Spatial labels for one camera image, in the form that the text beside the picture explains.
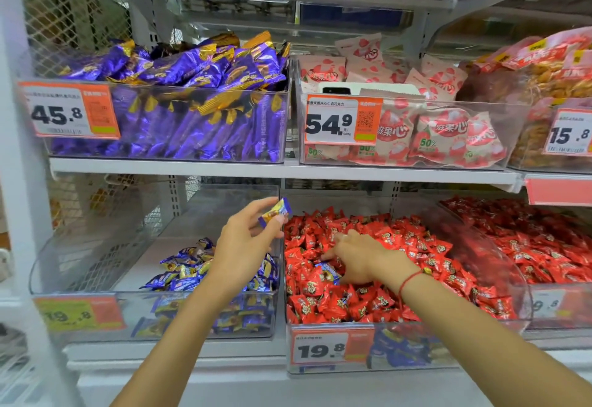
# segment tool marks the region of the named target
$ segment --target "person's right hand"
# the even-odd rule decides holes
[[[388,250],[379,241],[369,235],[360,235],[353,229],[347,235],[337,234],[335,246],[321,260],[328,261],[336,256],[345,264],[345,275],[340,280],[343,284],[382,281],[381,274],[393,266],[402,276],[397,277],[402,282],[408,274],[419,269],[403,251]]]

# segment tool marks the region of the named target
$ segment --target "person's right arm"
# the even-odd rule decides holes
[[[419,270],[403,252],[354,230],[323,260],[336,255],[346,266],[342,283],[380,280],[395,293]],[[401,296],[495,407],[592,405],[592,384],[431,276],[413,276]]]

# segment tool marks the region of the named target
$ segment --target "person's left hand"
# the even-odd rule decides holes
[[[284,236],[283,215],[274,216],[265,229],[259,226],[261,213],[268,211],[277,197],[252,201],[228,219],[216,245],[216,253],[206,279],[215,279],[217,285],[234,297],[255,276],[273,239]]]

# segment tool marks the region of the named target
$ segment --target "yellow price tag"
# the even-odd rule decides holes
[[[58,295],[35,304],[50,332],[125,328],[115,296]]]

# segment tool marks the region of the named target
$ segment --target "pile of red candy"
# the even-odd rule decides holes
[[[345,273],[338,258],[321,262],[338,232],[368,234],[387,249],[404,251],[426,274],[498,319],[514,319],[510,296],[482,287],[448,252],[452,244],[422,226],[417,216],[391,221],[390,214],[346,217],[330,207],[312,215],[293,216],[285,226],[287,315],[290,323],[419,321],[409,306],[380,282],[339,285]]]
[[[456,196],[441,203],[492,239],[529,284],[592,281],[592,239],[573,218],[522,200]]]

